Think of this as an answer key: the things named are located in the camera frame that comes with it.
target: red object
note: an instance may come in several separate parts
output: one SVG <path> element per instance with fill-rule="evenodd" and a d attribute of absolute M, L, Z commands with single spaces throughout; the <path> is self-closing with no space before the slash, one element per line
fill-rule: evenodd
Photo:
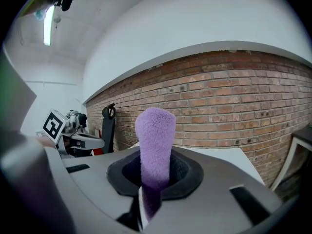
<path fill-rule="evenodd" d="M 101 131 L 100 130 L 98 130 L 98 137 L 101 138 Z M 95 148 L 95 149 L 93 149 L 93 153 L 94 153 L 94 156 L 95 155 L 101 155 L 101 154 L 103 154 L 103 151 L 100 148 Z"/>

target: purple sock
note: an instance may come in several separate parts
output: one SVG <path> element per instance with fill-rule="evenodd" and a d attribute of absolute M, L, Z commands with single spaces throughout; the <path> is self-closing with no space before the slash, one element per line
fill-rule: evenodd
<path fill-rule="evenodd" d="M 148 221 L 160 207 L 160 192 L 169 182 L 170 154 L 176 117 L 160 108 L 148 108 L 136 119 L 140 142 L 142 196 Z"/>

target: white ceiling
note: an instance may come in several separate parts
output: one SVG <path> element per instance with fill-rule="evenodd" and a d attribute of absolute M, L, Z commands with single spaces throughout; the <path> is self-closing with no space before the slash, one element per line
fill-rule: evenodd
<path fill-rule="evenodd" d="M 43 20 L 27 15 L 16 20 L 8 35 L 7 44 L 17 45 L 52 55 L 62 56 L 85 64 L 90 53 L 105 31 L 127 10 L 142 0 L 73 0 L 66 12 L 56 7 L 51 46 L 43 44 Z"/>

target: white wall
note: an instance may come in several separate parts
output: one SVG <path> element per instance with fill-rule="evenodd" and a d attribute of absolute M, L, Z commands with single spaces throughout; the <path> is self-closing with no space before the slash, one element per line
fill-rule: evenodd
<path fill-rule="evenodd" d="M 284 0 L 143 0 L 100 40 L 84 71 L 83 101 L 154 65 L 245 49 L 312 66 L 310 38 Z"/>
<path fill-rule="evenodd" d="M 81 111 L 83 66 L 72 60 L 18 44 L 7 44 L 14 69 L 37 95 L 21 126 L 21 132 L 34 136 L 51 108 L 66 115 Z"/>

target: ceiling light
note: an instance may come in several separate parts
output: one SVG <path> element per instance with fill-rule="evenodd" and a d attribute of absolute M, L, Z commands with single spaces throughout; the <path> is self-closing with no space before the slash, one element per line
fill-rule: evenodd
<path fill-rule="evenodd" d="M 44 45 L 46 46 L 51 45 L 51 28 L 52 28 L 53 12 L 54 12 L 54 5 L 48 9 L 45 15 L 45 19 L 44 19 L 43 39 L 44 39 Z"/>

